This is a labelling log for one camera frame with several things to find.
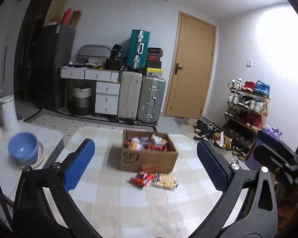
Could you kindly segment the raisin biscuit package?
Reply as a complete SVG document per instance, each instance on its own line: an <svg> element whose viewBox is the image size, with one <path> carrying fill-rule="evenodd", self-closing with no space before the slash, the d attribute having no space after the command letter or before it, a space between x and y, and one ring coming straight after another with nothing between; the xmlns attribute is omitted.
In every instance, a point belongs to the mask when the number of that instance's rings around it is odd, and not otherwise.
<svg viewBox="0 0 298 238"><path fill-rule="evenodd" d="M158 174L153 180L153 186L173 191L178 186L178 180L167 174Z"/></svg>

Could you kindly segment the red strawberry Oreo packet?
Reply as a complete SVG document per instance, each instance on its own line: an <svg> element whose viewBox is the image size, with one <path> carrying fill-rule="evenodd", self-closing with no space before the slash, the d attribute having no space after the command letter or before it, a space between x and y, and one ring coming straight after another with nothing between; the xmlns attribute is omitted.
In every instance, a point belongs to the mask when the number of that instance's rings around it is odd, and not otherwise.
<svg viewBox="0 0 298 238"><path fill-rule="evenodd" d="M130 183L138 187L145 187L150 181L154 180L155 178L155 174L150 174L145 171L141 171L130 179Z"/></svg>

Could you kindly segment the red corn snack bag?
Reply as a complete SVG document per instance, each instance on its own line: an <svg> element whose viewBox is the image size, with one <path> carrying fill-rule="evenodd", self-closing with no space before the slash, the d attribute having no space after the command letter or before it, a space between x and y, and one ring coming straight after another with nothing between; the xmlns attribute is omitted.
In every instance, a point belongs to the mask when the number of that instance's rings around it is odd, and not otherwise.
<svg viewBox="0 0 298 238"><path fill-rule="evenodd" d="M123 147L132 151L142 151L145 150L149 144L149 137L137 136L133 138L126 138L123 142Z"/></svg>

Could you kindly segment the white red noodle snack bag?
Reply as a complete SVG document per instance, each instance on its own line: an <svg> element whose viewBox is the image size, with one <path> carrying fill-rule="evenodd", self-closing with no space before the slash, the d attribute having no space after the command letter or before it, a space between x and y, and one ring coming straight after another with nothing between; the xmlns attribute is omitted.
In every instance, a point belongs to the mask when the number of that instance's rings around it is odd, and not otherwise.
<svg viewBox="0 0 298 238"><path fill-rule="evenodd" d="M167 140L162 138L161 136L152 134L152 136L150 137L150 143L152 143L155 146L164 146L167 145Z"/></svg>

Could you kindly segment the purple bag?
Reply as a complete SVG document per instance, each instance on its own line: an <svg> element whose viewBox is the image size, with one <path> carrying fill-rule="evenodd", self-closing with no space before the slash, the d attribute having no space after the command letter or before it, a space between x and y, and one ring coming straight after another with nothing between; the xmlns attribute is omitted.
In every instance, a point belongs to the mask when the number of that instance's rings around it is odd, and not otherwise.
<svg viewBox="0 0 298 238"><path fill-rule="evenodd" d="M263 130L264 130L264 132L273 136L276 139L279 139L282 135L282 132L278 128L270 127L269 125L264 126Z"/></svg>

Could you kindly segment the beige plate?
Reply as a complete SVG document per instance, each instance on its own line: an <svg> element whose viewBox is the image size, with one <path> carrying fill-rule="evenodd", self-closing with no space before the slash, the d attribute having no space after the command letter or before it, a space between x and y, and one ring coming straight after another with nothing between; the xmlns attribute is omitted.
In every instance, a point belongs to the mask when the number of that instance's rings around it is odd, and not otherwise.
<svg viewBox="0 0 298 238"><path fill-rule="evenodd" d="M37 167L39 167L42 164L44 159L45 159L45 149L44 149L42 143L38 142L38 158L37 158L36 162L33 164L30 164L30 166L33 169L36 169Z"/></svg>

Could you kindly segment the wooden shoe rack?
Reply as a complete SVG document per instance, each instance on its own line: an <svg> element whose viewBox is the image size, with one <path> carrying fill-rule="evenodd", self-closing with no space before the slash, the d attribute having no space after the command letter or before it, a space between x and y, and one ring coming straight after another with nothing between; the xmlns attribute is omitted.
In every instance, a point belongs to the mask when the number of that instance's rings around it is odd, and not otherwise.
<svg viewBox="0 0 298 238"><path fill-rule="evenodd" d="M230 94L222 128L224 134L232 138L233 154L243 162L255 147L257 133L268 116L270 86L261 81L243 82L236 78L229 81L228 88Z"/></svg>

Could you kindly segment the checkered tablecloth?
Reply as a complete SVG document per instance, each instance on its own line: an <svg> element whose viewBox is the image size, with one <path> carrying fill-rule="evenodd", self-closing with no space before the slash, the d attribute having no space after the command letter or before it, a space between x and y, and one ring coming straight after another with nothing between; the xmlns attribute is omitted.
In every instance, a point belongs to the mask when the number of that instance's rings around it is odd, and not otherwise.
<svg viewBox="0 0 298 238"><path fill-rule="evenodd" d="M172 191L130 183L133 173L120 170L119 129L83 127L65 138L58 161L86 138L96 144L94 157L69 194L103 237L188 237L221 196L197 157L196 143L184 135L170 137L179 152L172 172L178 186Z"/></svg>

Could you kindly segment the white thermos bottle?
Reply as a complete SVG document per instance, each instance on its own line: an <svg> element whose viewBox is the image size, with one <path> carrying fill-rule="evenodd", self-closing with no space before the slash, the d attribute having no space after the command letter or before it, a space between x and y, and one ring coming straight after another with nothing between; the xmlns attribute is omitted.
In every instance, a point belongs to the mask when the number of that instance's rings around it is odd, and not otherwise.
<svg viewBox="0 0 298 238"><path fill-rule="evenodd" d="M18 122L15 110L15 100L13 95L4 96L0 98L0 112L3 127L6 132L17 132Z"/></svg>

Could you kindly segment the SF cardboard box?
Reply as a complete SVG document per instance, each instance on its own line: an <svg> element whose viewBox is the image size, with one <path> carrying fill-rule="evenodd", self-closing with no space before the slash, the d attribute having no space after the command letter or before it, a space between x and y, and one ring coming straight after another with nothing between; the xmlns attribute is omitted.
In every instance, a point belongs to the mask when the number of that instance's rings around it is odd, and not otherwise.
<svg viewBox="0 0 298 238"><path fill-rule="evenodd" d="M132 151L123 147L126 138L137 136L151 137L152 134L161 136L167 140L167 145L155 146L152 143L145 150ZM147 171L149 173L166 173L173 171L179 153L172 143L170 137L165 133L149 133L144 131L124 130L122 150L120 155L120 170L139 172Z"/></svg>

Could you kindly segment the woven laundry basket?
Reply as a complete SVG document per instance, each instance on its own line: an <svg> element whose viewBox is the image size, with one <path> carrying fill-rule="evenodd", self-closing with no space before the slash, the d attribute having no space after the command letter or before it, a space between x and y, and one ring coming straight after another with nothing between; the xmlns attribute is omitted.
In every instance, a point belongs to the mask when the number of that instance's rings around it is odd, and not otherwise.
<svg viewBox="0 0 298 238"><path fill-rule="evenodd" d="M72 109L73 114L86 116L91 110L92 88L73 88Z"/></svg>

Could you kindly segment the wooden door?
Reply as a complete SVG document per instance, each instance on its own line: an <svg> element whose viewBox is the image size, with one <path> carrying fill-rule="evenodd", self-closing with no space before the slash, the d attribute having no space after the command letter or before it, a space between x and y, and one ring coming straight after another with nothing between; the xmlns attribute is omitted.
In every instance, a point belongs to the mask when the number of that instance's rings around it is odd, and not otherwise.
<svg viewBox="0 0 298 238"><path fill-rule="evenodd" d="M215 45L215 25L184 12L179 13L165 116L202 116L212 76Z"/></svg>

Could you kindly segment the silver suitcase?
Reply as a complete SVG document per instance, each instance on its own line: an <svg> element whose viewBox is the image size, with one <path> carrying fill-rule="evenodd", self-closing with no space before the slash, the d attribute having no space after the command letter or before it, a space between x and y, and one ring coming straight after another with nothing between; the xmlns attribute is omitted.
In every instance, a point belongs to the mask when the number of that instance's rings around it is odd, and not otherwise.
<svg viewBox="0 0 298 238"><path fill-rule="evenodd" d="M157 125L162 108L166 81L162 77L142 78L137 121L139 124Z"/></svg>

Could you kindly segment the white desk with drawers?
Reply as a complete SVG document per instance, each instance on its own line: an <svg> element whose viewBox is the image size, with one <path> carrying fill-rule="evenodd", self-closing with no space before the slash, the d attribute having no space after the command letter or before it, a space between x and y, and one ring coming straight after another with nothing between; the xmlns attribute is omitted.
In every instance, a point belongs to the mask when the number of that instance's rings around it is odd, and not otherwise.
<svg viewBox="0 0 298 238"><path fill-rule="evenodd" d="M117 115L120 91L119 72L87 67L62 67L61 78L71 81L68 87L72 107L73 88L92 88L91 113Z"/></svg>

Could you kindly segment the white suitcase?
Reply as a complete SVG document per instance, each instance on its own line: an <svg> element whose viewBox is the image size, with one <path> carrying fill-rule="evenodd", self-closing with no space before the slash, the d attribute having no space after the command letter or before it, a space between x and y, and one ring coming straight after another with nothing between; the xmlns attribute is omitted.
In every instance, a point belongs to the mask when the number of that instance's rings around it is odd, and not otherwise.
<svg viewBox="0 0 298 238"><path fill-rule="evenodd" d="M142 74L124 71L120 80L118 113L120 119L135 121L142 83Z"/></svg>

